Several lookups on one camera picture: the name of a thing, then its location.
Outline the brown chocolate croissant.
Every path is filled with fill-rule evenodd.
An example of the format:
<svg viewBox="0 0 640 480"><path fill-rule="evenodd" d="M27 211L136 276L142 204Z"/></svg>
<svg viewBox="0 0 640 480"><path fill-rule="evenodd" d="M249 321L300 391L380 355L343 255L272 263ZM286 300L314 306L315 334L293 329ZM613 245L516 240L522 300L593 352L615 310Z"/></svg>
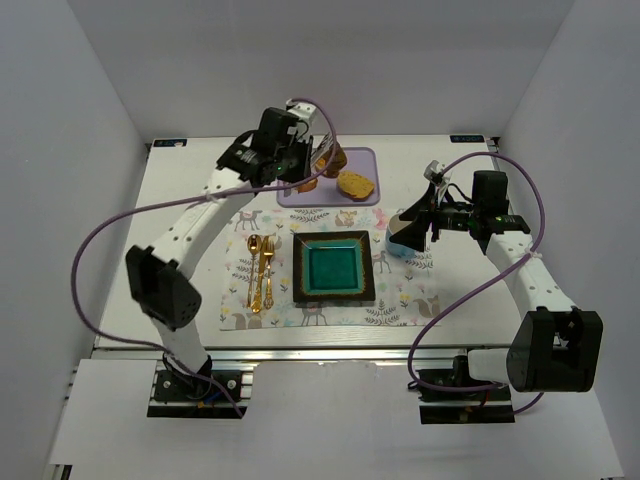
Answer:
<svg viewBox="0 0 640 480"><path fill-rule="evenodd" d="M346 153L339 143L335 147L335 155L333 160L329 162L332 147L329 147L325 154L318 160L316 166L319 170L323 170L323 176L326 178L337 178L340 171L347 165L348 159Z"/></svg>

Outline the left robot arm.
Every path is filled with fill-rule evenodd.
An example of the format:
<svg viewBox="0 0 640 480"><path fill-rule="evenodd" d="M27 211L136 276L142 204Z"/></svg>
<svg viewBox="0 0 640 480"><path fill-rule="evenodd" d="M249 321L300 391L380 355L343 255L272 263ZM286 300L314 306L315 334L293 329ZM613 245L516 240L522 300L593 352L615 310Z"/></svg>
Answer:
<svg viewBox="0 0 640 480"><path fill-rule="evenodd" d="M219 157L204 185L204 200L187 208L151 245L126 253L131 296L160 335L167 370L192 399L208 396L213 387L208 381L212 361L195 324L202 297L190 279L213 240L257 189L309 177L309 128L317 113L307 102L265 109L258 128L239 135Z"/></svg>

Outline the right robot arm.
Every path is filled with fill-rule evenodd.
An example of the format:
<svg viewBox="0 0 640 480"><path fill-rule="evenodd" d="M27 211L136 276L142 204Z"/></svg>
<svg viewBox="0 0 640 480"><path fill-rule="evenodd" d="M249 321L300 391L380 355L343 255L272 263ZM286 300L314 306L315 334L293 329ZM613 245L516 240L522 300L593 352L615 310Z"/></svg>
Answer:
<svg viewBox="0 0 640 480"><path fill-rule="evenodd" d="M526 221L509 212L505 173L477 171L472 196L453 199L437 164L425 171L429 187L399 214L393 243L423 251L443 230L468 233L499 270L522 318L507 348L472 349L454 363L451 380L438 390L475 392L509 385L518 392L587 392L594 383L603 322L580 309L557 285L534 253Z"/></svg>

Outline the sliced bread loaf far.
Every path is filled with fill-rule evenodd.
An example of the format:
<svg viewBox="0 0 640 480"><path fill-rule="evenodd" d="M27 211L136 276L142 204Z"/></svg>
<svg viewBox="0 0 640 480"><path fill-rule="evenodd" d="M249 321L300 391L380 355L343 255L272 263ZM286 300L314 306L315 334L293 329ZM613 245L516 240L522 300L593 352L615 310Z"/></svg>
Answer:
<svg viewBox="0 0 640 480"><path fill-rule="evenodd" d="M318 185L318 178L313 178L308 182L295 188L298 194L307 193L313 191Z"/></svg>

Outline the sliced bread loaf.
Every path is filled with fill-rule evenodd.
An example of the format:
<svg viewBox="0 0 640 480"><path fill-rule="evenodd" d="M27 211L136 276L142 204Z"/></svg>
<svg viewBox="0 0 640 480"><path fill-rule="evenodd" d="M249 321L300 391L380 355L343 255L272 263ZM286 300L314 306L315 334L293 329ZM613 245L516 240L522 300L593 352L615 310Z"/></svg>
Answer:
<svg viewBox="0 0 640 480"><path fill-rule="evenodd" d="M341 171L336 179L338 190L354 201L367 200L375 191L375 183L352 172Z"/></svg>
<svg viewBox="0 0 640 480"><path fill-rule="evenodd" d="M298 194L307 193L313 191L318 185L318 178L313 178L308 182L295 188Z"/></svg>

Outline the sliced bread loaf near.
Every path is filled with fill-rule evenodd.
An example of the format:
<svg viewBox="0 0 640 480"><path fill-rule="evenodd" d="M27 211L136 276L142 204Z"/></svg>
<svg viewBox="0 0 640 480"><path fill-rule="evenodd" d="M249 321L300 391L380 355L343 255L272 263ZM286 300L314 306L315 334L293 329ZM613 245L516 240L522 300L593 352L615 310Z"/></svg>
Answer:
<svg viewBox="0 0 640 480"><path fill-rule="evenodd" d="M336 179L338 190L354 201L367 200L375 191L375 183L352 172L341 171Z"/></svg>

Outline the lavender serving tray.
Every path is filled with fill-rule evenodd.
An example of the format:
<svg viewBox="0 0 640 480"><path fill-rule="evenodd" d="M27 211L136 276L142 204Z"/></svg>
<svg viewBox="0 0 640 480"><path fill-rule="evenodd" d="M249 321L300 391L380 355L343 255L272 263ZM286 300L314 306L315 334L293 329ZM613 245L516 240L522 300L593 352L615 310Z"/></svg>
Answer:
<svg viewBox="0 0 640 480"><path fill-rule="evenodd" d="M278 191L277 203L283 208L332 208L373 206L380 200L380 185L375 152L368 147L344 147L347 156L345 170L359 174L374 183L372 194L365 200L354 200L341 192L335 179L318 178L316 188L298 193L294 190Z"/></svg>

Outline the gold spoon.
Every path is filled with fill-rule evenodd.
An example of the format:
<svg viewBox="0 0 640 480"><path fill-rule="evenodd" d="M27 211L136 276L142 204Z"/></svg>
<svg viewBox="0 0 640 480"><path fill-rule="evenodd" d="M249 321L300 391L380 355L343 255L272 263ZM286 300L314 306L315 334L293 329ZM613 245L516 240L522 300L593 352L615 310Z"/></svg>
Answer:
<svg viewBox="0 0 640 480"><path fill-rule="evenodd" d="M251 255L248 293L246 298L248 307L251 307L251 302L253 297L254 275L256 270L256 261L259 258L259 254L261 252L261 246L262 246L262 238L260 235L252 234L247 239L247 249Z"/></svg>

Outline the green square ceramic plate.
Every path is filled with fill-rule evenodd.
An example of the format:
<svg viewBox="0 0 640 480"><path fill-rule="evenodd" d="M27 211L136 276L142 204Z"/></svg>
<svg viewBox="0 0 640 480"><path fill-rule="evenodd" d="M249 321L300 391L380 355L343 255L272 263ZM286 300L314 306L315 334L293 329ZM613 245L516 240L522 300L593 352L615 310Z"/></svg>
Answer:
<svg viewBox="0 0 640 480"><path fill-rule="evenodd" d="M296 304L376 299L369 233L305 232L293 237L292 299Z"/></svg>

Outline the animal print placemat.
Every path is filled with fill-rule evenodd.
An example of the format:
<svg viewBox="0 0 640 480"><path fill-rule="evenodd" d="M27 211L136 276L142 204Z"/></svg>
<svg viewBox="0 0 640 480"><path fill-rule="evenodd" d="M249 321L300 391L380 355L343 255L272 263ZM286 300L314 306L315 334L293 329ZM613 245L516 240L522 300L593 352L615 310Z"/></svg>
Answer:
<svg viewBox="0 0 640 480"><path fill-rule="evenodd" d="M230 222L224 261L220 328L246 330L311 326L420 326L444 309L430 250L393 256L385 246L391 210L295 209L242 211ZM305 232L365 230L369 233L376 299L366 305L308 304L292 299L293 237ZM272 289L275 305L253 313L247 306L251 255L247 239L270 236L275 243Z"/></svg>

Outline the gold fork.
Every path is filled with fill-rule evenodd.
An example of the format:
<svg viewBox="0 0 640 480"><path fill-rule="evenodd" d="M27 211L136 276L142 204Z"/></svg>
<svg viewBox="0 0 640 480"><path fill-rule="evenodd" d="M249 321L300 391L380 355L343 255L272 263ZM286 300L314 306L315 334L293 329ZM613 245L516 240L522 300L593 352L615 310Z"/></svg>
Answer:
<svg viewBox="0 0 640 480"><path fill-rule="evenodd" d="M264 240L264 256L265 256L265 278L266 278L266 290L265 298L263 301L263 307L265 310L269 310L274 305L273 292L272 292L272 259L275 255L275 243L270 236L266 236Z"/></svg>

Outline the gold knife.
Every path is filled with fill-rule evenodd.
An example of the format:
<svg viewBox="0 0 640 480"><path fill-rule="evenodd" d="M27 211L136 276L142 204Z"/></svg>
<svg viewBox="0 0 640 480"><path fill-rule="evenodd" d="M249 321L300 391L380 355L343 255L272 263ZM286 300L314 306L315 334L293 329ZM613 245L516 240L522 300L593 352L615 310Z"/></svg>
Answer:
<svg viewBox="0 0 640 480"><path fill-rule="evenodd" d="M258 273L255 285L255 292L251 303L251 310L253 313L258 313L262 308L262 284L264 278L264 270L266 264L266 249L267 249L268 237L263 236L261 238L261 249L258 261Z"/></svg>

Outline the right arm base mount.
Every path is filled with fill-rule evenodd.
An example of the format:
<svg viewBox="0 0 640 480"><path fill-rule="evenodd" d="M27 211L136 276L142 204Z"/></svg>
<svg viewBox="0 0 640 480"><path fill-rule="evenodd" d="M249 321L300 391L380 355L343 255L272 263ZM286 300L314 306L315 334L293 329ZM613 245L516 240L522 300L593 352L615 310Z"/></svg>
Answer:
<svg viewBox="0 0 640 480"><path fill-rule="evenodd" d="M416 369L422 382L436 386L426 388L415 382L422 425L489 425L515 422L508 387L480 390L490 382L474 380L465 355L456 355L440 365Z"/></svg>

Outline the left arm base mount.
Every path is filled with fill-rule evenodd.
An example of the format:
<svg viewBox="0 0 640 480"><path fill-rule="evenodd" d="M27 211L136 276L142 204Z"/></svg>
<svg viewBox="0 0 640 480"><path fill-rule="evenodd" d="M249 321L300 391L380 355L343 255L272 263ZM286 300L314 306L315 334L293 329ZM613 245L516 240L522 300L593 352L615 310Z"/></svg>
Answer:
<svg viewBox="0 0 640 480"><path fill-rule="evenodd" d="M233 366L216 367L212 361L199 371L210 374L222 386L244 414L251 395L252 373ZM157 363L147 406L148 418L235 419L240 416L224 392L217 386L193 378L162 357Z"/></svg>

